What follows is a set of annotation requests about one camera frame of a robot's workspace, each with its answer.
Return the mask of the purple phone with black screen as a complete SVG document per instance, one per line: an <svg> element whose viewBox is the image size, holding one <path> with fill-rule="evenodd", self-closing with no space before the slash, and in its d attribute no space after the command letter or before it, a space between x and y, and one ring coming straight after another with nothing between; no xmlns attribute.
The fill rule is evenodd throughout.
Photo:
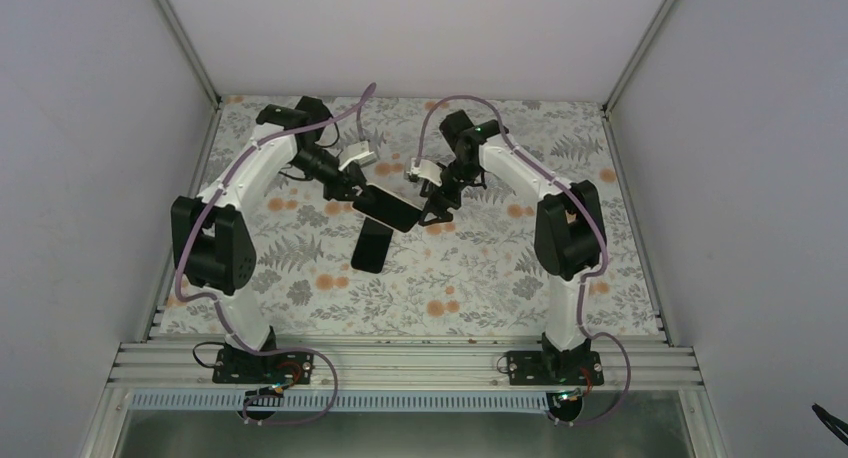
<svg viewBox="0 0 848 458"><path fill-rule="evenodd" d="M369 219L403 233L417 226L423 213L420 207L375 184L367 185L367 190L354 200L353 208Z"/></svg>

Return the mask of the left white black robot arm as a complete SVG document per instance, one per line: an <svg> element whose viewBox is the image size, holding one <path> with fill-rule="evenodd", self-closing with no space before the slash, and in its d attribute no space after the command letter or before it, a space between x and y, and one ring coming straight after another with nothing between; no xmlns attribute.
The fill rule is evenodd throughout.
<svg viewBox="0 0 848 458"><path fill-rule="evenodd" d="M179 196L171 206L175 296L182 303L211 301L226 344L243 351L239 370L255 383L276 374L279 358L270 349L271 326L249 286L258 258L247 216L286 167L321 183L327 200L372 198L363 173L375 158L368 140L359 138L338 153L320 142L323 131L336 128L339 120L317 98L303 97L293 108L266 106L223 172L196 196Z"/></svg>

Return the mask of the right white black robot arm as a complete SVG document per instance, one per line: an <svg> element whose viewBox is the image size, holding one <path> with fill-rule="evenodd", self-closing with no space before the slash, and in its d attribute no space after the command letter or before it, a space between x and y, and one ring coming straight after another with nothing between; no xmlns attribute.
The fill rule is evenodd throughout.
<svg viewBox="0 0 848 458"><path fill-rule="evenodd" d="M533 249L551 278L548 320L541 338L538 377L565 385L591 353L592 336L583 324L587 280L603 271L606 235L599 193L588 181L564 182L517 144L501 118L475 125L463 110L439 126L454 158L439 164L416 156L405 169L421 185L422 226L452 221L462 192L492 175L535 206Z"/></svg>

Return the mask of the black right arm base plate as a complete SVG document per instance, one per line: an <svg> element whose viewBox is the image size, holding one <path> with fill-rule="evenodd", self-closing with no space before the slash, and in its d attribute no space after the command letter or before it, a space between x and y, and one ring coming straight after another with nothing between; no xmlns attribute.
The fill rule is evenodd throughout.
<svg viewBox="0 0 848 458"><path fill-rule="evenodd" d="M554 370L541 351L509 351L503 355L511 386L601 386L604 368L597 352L583 353L567 367Z"/></svg>

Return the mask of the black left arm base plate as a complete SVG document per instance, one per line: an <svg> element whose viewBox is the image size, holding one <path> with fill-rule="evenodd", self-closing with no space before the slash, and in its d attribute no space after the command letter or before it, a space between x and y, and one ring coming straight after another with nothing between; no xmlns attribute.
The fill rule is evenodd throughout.
<svg viewBox="0 0 848 458"><path fill-rule="evenodd" d="M216 384L307 385L315 355L303 350L257 356L225 345L218 351L211 380Z"/></svg>

